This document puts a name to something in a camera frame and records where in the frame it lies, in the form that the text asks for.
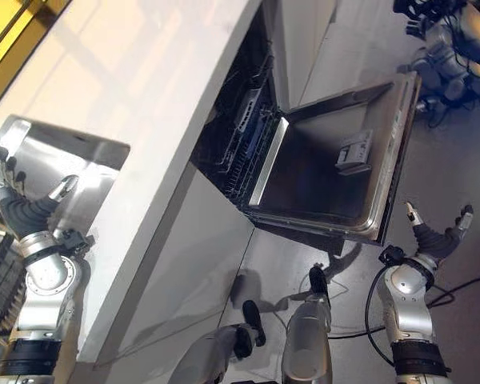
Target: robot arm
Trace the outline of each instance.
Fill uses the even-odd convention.
[[[455,228],[438,234],[425,224],[407,203],[408,217],[418,240],[412,258],[399,248],[386,248],[380,259],[389,267],[378,282],[384,306],[384,323],[391,349],[397,383],[450,383],[438,346],[425,293],[434,284],[440,263],[458,246],[469,228],[473,209],[466,206]]]
[[[65,177],[47,196],[30,202],[14,188],[6,171],[7,156],[0,147],[0,212],[19,241],[27,274],[26,299],[0,364],[0,384],[51,384],[81,270],[75,260],[61,255],[67,248],[48,230],[47,220],[78,177]],[[77,232],[65,233],[72,240],[74,234],[83,240]]]

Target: gray floor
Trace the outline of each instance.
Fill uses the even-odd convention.
[[[360,82],[394,72],[419,46],[403,34],[405,18],[391,13],[391,0],[341,0],[310,78],[304,102]],[[386,244],[416,250],[403,202],[418,205],[425,220],[437,230],[453,223],[462,206],[470,202],[475,220],[465,241],[444,263],[437,283],[451,288],[480,276],[480,109],[448,114],[439,128],[430,130],[416,121],[398,188]],[[363,328],[366,293],[381,264],[376,246],[347,243],[340,259],[290,240],[256,230],[244,258],[241,283],[232,295],[222,324],[239,322],[240,303],[253,298],[261,307],[268,343],[252,358],[233,364],[226,383],[280,380],[280,360],[287,323],[298,300],[284,299],[306,290],[306,273],[314,262],[331,266],[332,334]],[[450,306],[433,310],[438,344],[456,383],[480,382],[480,283],[457,294]],[[382,322],[378,298],[371,323]],[[389,353],[384,333],[375,337]],[[334,382],[394,382],[394,372],[371,348],[367,338],[331,341]]]

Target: silver robot arm segment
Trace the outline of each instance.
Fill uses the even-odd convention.
[[[330,302],[327,281],[320,266],[310,270],[313,294],[300,305],[288,325],[282,356],[283,384],[331,384]]]
[[[47,196],[31,202],[6,172],[7,157],[0,147],[0,212],[19,241],[27,274],[26,299],[0,364],[0,384],[51,384],[81,269],[75,260],[60,255],[61,244],[48,230],[47,220],[78,177],[65,177]]]
[[[390,267],[378,282],[386,333],[393,351],[396,383],[447,384],[451,381],[435,344],[425,293],[434,284],[439,264],[464,237],[473,218],[473,209],[466,206],[456,226],[444,234],[429,228],[410,203],[407,203],[407,209],[418,240],[418,252],[408,258],[399,248],[386,248],[380,259]]]

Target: black rubber joint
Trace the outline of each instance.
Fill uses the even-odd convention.
[[[60,348],[61,342],[51,340],[16,340],[0,362],[0,376],[51,375]]]
[[[439,234],[423,223],[413,226],[414,236],[418,242],[418,253],[431,256],[436,262],[451,255],[461,242],[460,236],[452,229]]]
[[[433,374],[447,377],[447,369],[435,344],[409,340],[394,342],[391,349],[397,375]]]
[[[17,238],[48,230],[48,218],[58,207],[58,202],[44,197],[29,202],[18,194],[0,201],[0,211],[8,227]]]

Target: dishwasher rack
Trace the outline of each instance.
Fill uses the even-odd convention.
[[[255,30],[244,38],[191,157],[235,204],[250,188],[275,132],[269,48]]]

